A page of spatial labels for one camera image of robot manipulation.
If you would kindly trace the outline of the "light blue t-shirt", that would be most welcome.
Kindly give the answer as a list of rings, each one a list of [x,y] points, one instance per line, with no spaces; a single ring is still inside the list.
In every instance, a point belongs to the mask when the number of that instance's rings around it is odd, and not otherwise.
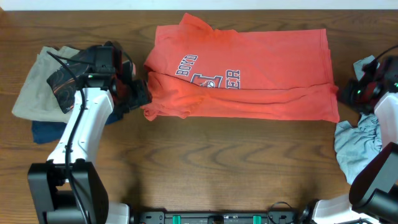
[[[371,63],[375,56],[370,55],[353,64],[356,78],[361,81],[365,72],[363,67]],[[382,87],[376,84],[374,106],[381,95]],[[352,184],[359,173],[381,152],[381,129],[374,113],[360,113],[360,119],[354,127],[349,121],[336,125],[334,149],[336,160],[343,171],[346,181]]]

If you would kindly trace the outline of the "red soccer t-shirt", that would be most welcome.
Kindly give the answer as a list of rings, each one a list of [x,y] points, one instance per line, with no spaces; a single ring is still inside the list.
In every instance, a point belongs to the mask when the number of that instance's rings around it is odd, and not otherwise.
[[[159,116],[292,121],[340,116],[326,30],[219,30],[185,14],[159,26],[145,64]]]

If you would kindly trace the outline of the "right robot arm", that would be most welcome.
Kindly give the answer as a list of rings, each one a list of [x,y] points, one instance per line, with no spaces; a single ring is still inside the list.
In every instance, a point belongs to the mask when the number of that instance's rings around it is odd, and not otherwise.
[[[381,151],[355,177],[349,194],[309,204],[297,223],[397,223],[397,56],[362,66],[363,76],[350,80],[338,100],[374,115]]]

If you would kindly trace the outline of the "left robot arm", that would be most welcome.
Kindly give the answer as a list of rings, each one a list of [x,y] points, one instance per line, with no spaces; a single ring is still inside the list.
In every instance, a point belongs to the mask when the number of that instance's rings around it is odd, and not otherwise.
[[[111,113],[148,105],[147,82],[135,77],[130,56],[116,43],[94,45],[72,58],[52,55],[75,85],[72,115],[54,151],[27,174],[39,223],[129,223],[130,208],[112,203],[95,169],[101,135]]]

